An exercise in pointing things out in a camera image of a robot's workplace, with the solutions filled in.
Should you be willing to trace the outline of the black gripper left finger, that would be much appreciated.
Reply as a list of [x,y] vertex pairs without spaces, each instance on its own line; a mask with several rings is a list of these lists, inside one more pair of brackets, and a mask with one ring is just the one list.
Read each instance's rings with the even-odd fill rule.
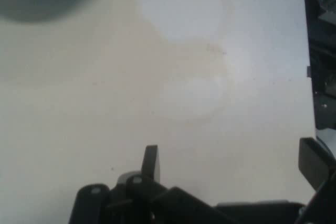
[[140,171],[122,174],[110,189],[91,184],[76,195],[70,223],[217,223],[218,211],[173,187],[159,182],[159,149],[145,148]]

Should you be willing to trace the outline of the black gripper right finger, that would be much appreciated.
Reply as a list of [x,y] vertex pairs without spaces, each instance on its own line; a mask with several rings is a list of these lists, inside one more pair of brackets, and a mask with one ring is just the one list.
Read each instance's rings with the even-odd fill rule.
[[299,170],[315,190],[296,223],[335,223],[335,158],[312,138],[301,138]]

